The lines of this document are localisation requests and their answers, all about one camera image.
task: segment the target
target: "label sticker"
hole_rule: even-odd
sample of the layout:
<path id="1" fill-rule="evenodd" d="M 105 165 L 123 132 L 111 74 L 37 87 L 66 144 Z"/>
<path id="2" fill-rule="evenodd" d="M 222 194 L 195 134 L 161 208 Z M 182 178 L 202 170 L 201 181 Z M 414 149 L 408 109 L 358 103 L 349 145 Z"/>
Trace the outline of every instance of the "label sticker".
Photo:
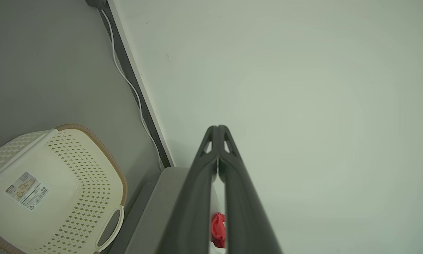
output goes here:
<path id="1" fill-rule="evenodd" d="M 46 185 L 26 171 L 7 188 L 6 193 L 29 211 L 34 211 L 49 191 Z"/>

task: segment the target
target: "power cord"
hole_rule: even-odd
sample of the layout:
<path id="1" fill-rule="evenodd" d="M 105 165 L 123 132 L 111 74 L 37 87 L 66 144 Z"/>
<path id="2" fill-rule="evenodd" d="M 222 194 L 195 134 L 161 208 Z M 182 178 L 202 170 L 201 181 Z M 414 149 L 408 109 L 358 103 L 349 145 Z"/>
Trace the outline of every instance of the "power cord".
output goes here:
<path id="1" fill-rule="evenodd" d="M 114 60 L 114 65 L 116 66 L 116 68 L 118 68 L 119 73 L 121 74 L 121 76 L 125 79 L 125 81 L 128 83 L 128 85 L 131 86 L 131 88 L 133 89 L 133 91 L 136 94 L 136 98 L 138 99 L 138 106 L 139 106 L 139 116 L 141 117 L 141 122 L 142 122 L 142 126 L 145 129 L 145 132 L 147 132 L 147 134 L 150 137 L 150 140 L 152 140 L 153 145 L 155 146 L 156 149 L 156 153 L 158 156 L 158 168 L 161 170 L 161 163 L 160 163 L 160 152 L 158 151 L 158 148 L 156 146 L 156 143 L 154 141 L 154 139 L 152 138 L 152 136 L 150 135 L 149 130 L 147 129 L 147 125 L 144 122 L 144 118 L 142 117 L 142 108 L 141 108 L 141 100 L 139 99 L 139 95 L 135 89 L 135 87 L 131 84 L 131 82 L 128 81 L 128 79 L 125 77 L 125 75 L 123 74 L 123 72 L 121 71 L 121 69 L 119 69 L 119 65 L 116 61 L 116 51 L 114 50 L 114 36 L 113 36 L 113 28 L 111 27 L 111 23 L 108 19 L 108 16 L 106 16 L 106 13 L 103 11 L 103 9 L 101 10 L 103 15 L 105 16 L 106 22 L 108 22 L 108 27 L 109 27 L 109 32 L 111 34 L 111 47 L 113 49 L 113 60 Z"/>

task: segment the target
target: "laundry basket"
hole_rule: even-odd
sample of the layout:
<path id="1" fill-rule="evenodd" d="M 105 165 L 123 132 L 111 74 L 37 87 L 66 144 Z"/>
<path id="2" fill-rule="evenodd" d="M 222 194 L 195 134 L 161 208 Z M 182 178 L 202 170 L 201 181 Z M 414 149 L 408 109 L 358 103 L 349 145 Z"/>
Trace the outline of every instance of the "laundry basket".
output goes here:
<path id="1" fill-rule="evenodd" d="M 117 236 L 126 180 L 86 127 L 66 124 L 0 148 L 0 248 L 10 254 L 94 254 Z M 118 224 L 99 239 L 115 212 Z"/>

